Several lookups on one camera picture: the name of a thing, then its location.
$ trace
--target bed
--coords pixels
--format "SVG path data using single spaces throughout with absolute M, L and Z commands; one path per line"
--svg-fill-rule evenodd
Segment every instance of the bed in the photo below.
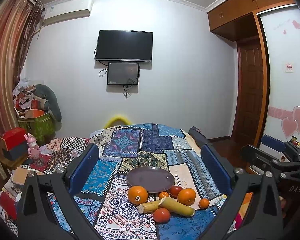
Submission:
M 218 153 L 211 152 L 213 147 L 200 130 L 193 127 L 189 133 L 192 136 L 181 129 L 154 123 L 118 125 L 97 130 L 90 138 L 53 139 L 40 148 L 41 157 L 36 164 L 22 167 L 53 173 L 80 156 L 88 143 L 96 144 L 99 159 L 74 200 L 104 239 L 192 239 L 205 230 L 231 194 L 231 178 L 225 169 L 232 169 L 232 166 L 227 162 L 220 165 L 223 160 Z M 195 215 L 189 219 L 172 215 L 168 223 L 157 224 L 152 214 L 139 214 L 127 199 L 129 186 L 126 181 L 127 173 L 139 166 L 165 169 L 174 176 L 175 185 L 193 188 L 196 191 L 192 205 Z M 6 194 L 15 201 L 21 190 L 9 179 L 0 196 Z M 205 210 L 198 208 L 201 198 L 210 201 Z M 60 226 L 72 232 L 53 193 L 49 194 L 49 199 Z M 149 194 L 148 201 L 156 199 L 158 195 Z M 0 215 L 17 235 L 17 221 L 1 206 Z M 241 220 L 238 214 L 229 232 L 238 228 Z

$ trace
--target screw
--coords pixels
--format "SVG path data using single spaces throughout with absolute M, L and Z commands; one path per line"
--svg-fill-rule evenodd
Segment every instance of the screw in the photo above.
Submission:
M 65 168 L 64 168 L 64 167 L 58 167 L 58 168 L 56 169 L 56 172 L 57 172 L 57 173 L 64 173 L 64 172 L 65 172 Z
M 271 177 L 272 177 L 272 173 L 271 173 L 270 171 L 266 171 L 266 176 L 267 176 L 268 178 L 271 178 Z
M 35 174 L 35 171 L 29 171 L 29 172 L 28 172 L 28 177 L 33 177 L 34 174 Z
M 243 168 L 236 168 L 234 171 L 237 174 L 242 174 L 243 173 Z

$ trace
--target wooden floor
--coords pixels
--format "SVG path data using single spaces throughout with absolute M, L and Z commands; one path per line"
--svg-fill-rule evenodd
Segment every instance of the wooden floor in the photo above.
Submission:
M 212 145 L 221 157 L 225 157 L 232 166 L 245 169 L 247 163 L 241 159 L 239 155 L 240 147 L 234 141 L 225 139 L 213 142 Z

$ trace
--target purple plate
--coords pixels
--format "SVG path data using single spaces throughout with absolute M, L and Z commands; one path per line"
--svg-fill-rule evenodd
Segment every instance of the purple plate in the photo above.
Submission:
M 137 167 L 127 174 L 127 182 L 131 186 L 142 186 L 149 193 L 158 193 L 168 190 L 174 185 L 173 175 L 157 167 Z

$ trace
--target yellow curved object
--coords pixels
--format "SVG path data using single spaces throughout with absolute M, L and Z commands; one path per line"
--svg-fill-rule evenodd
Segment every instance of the yellow curved object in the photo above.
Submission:
M 131 125 L 131 122 L 125 118 L 124 116 L 122 115 L 115 115 L 114 117 L 112 117 L 108 122 L 107 124 L 104 126 L 104 129 L 106 128 L 109 128 L 109 127 L 112 127 L 114 122 L 117 122 L 117 121 L 121 121 L 123 122 L 125 125 Z

